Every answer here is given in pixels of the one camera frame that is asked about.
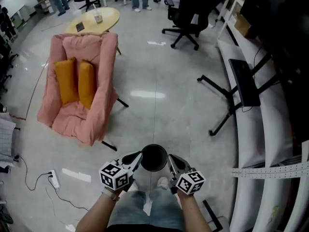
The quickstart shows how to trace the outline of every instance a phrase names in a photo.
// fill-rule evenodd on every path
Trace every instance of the yellow table top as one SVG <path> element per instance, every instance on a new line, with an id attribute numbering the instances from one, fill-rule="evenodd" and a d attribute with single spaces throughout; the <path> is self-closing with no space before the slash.
<path id="1" fill-rule="evenodd" d="M 66 33 L 103 33 L 112 28 L 120 18 L 118 10 L 110 7 L 97 8 L 103 17 L 103 21 L 99 24 L 95 20 L 95 10 L 88 11 L 75 18 L 67 27 Z M 76 25 L 82 22 L 84 30 L 77 32 Z"/>

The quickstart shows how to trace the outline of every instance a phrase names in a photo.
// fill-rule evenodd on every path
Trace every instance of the pink armchair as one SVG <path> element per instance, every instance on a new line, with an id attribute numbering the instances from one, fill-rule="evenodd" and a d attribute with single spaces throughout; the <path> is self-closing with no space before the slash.
<path id="1" fill-rule="evenodd" d="M 118 98 L 112 74 L 118 36 L 115 33 L 61 34 L 52 37 L 45 93 L 37 119 L 63 136 L 75 137 L 92 146 L 95 140 L 117 151 L 116 147 L 103 141 L 113 104 Z M 62 106 L 54 62 L 76 57 L 77 73 L 81 61 L 89 61 L 95 68 L 97 92 L 90 110 L 80 101 Z"/>

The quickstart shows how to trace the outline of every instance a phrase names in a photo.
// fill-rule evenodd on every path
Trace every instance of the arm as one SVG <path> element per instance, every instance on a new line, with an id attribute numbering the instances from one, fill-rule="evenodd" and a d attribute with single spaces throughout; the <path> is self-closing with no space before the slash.
<path id="1" fill-rule="evenodd" d="M 211 229 L 204 219 L 197 201 L 193 195 L 186 195 L 180 190 L 177 190 L 180 202 L 183 207 L 183 216 L 185 228 L 187 232 L 211 232 Z"/>
<path id="2" fill-rule="evenodd" d="M 121 190 L 114 191 L 114 193 L 119 195 Z M 116 201 L 105 194 L 101 194 L 97 202 L 77 224 L 76 232 L 104 232 L 115 204 Z"/>

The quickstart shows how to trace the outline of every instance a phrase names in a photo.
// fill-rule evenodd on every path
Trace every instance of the sneaker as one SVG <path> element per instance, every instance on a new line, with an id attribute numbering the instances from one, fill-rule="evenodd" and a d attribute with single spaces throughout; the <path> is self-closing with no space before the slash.
<path id="1" fill-rule="evenodd" d="M 168 189 L 169 188 L 169 180 L 166 177 L 161 177 L 158 180 L 156 186 L 164 188 L 164 189 Z"/>
<path id="2" fill-rule="evenodd" d="M 128 191 L 138 191 L 139 187 L 137 186 L 136 182 L 134 181 L 133 184 L 130 186 Z"/>
<path id="3" fill-rule="evenodd" d="M 61 15 L 63 15 L 63 14 L 65 14 L 66 12 L 64 11 L 64 12 L 60 12 L 59 14 L 58 14 L 58 16 L 61 16 Z"/>

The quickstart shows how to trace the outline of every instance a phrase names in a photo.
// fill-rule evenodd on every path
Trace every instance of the black cylinder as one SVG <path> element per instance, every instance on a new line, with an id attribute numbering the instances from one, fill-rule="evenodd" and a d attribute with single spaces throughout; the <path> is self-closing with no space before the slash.
<path id="1" fill-rule="evenodd" d="M 143 150 L 141 165 L 150 172 L 157 172 L 164 168 L 168 161 L 166 150 L 160 145 L 147 145 Z"/>

